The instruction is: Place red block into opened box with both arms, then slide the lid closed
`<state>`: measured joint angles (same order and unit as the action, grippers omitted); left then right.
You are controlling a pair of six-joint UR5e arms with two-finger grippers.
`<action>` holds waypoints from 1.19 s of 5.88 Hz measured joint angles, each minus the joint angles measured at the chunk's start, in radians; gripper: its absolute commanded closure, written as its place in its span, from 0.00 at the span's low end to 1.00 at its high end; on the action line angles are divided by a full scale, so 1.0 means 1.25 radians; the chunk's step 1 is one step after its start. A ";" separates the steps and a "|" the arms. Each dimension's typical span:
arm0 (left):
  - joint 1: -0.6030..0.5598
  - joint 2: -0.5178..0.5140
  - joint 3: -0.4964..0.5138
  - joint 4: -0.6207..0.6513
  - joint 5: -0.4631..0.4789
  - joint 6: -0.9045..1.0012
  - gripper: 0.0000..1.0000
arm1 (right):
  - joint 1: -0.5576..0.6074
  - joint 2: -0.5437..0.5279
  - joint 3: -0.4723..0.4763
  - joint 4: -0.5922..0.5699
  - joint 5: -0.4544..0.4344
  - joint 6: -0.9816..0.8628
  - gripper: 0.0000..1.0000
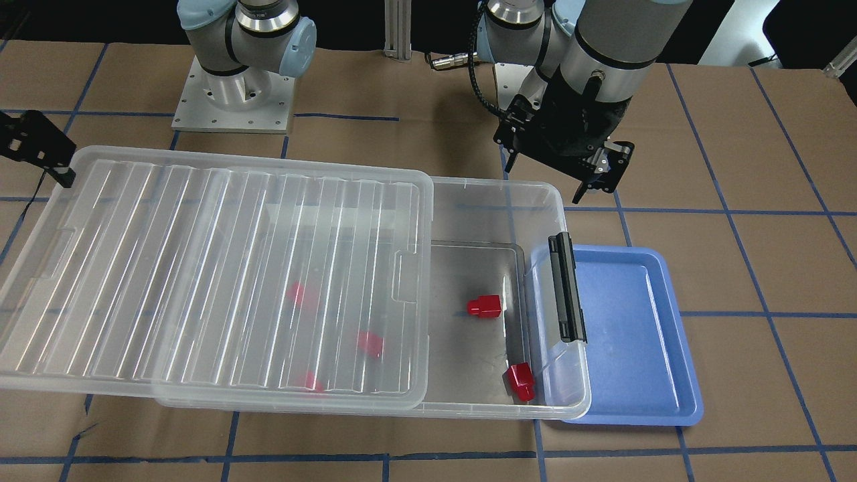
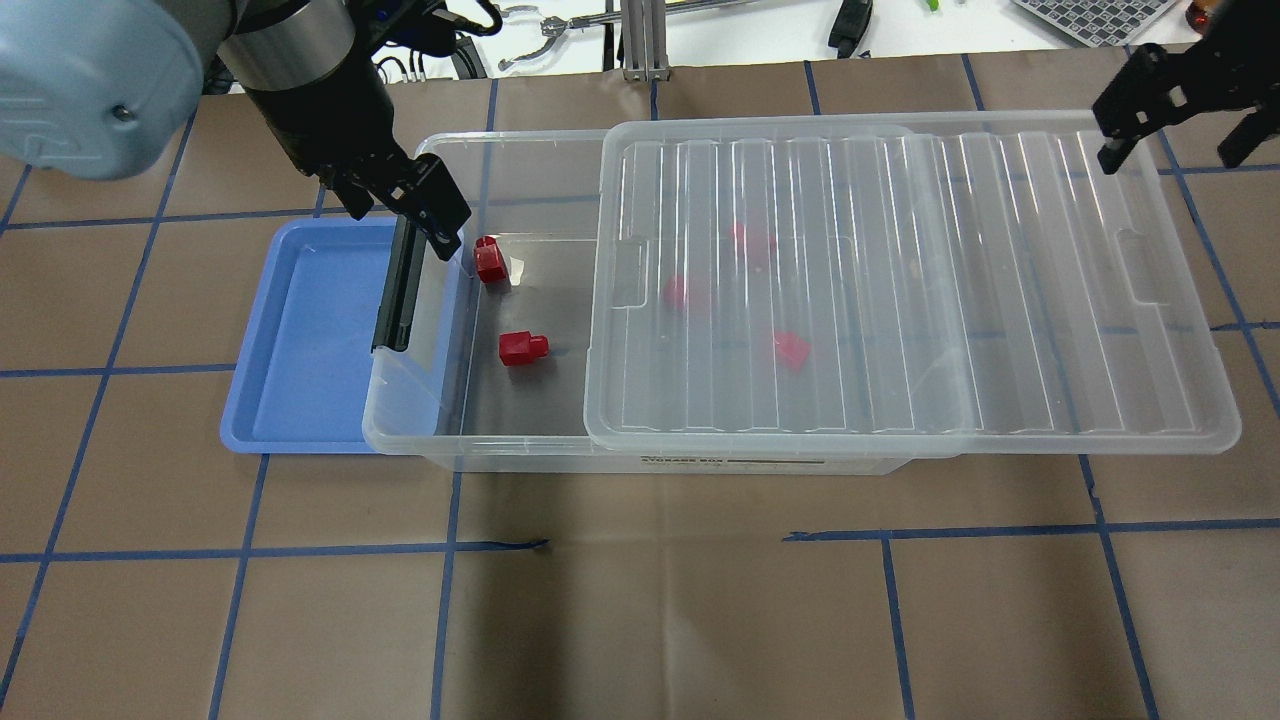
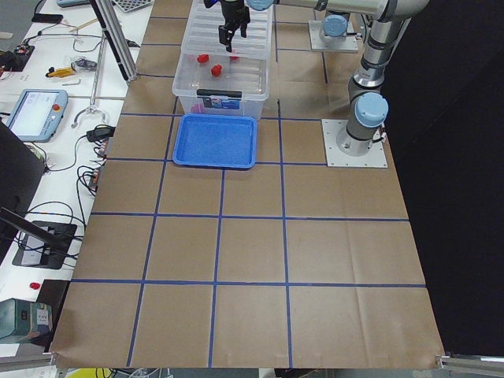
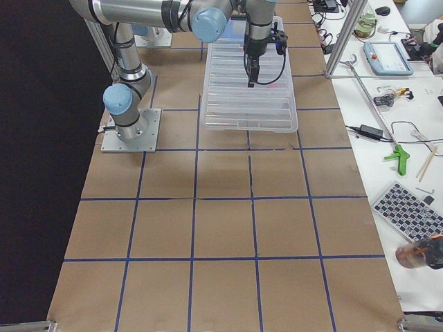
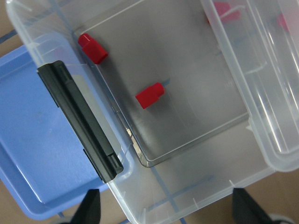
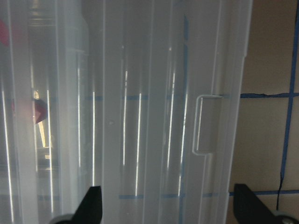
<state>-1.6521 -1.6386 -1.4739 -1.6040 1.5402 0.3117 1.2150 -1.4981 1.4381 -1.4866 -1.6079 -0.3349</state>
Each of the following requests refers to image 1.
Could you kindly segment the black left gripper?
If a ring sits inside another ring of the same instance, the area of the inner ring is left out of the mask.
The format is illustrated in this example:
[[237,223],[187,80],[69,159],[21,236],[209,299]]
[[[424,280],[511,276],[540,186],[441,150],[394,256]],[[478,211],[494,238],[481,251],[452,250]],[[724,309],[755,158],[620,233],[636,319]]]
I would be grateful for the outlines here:
[[603,80],[591,76],[582,88],[570,86],[563,74],[548,81],[534,114],[524,96],[514,98],[509,122],[499,120],[495,142],[505,147],[505,173],[511,173],[518,155],[547,165],[580,181],[572,198],[578,204],[589,190],[615,192],[633,156],[631,141],[610,141],[624,118],[630,100],[598,100]]

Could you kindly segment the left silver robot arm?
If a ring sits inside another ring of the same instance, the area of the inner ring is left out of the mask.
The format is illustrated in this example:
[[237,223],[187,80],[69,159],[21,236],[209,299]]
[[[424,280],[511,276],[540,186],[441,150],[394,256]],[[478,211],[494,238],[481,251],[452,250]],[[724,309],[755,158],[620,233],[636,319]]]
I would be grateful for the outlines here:
[[[613,193],[633,156],[611,135],[691,6],[689,1],[481,1],[469,32],[466,66],[475,97],[498,119],[493,140],[518,155]],[[532,67],[538,83],[507,104],[481,91],[477,63]]]

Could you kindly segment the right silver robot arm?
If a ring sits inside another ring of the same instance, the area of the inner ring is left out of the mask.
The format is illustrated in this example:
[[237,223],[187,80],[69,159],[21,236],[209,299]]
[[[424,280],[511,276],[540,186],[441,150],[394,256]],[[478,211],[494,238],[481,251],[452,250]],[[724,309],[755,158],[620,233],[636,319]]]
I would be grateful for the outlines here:
[[[179,1],[177,18],[195,51],[212,122],[258,113],[277,101],[275,78],[299,78],[317,46],[315,22],[296,1]],[[2,115],[2,156],[40,168],[59,186],[76,179],[76,144],[45,114]]]

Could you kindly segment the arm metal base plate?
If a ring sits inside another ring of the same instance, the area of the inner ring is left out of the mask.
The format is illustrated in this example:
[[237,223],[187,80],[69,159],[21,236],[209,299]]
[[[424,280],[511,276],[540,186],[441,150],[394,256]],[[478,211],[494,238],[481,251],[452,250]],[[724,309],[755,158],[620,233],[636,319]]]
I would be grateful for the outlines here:
[[286,135],[297,83],[296,78],[259,68],[215,76],[193,59],[171,127],[180,132]]
[[496,63],[493,65],[497,94],[497,106],[501,110],[501,120],[509,122],[508,110],[514,106],[514,98],[524,96],[529,107],[524,112],[534,114],[540,108],[540,92],[544,89],[539,74],[534,73],[532,65]]

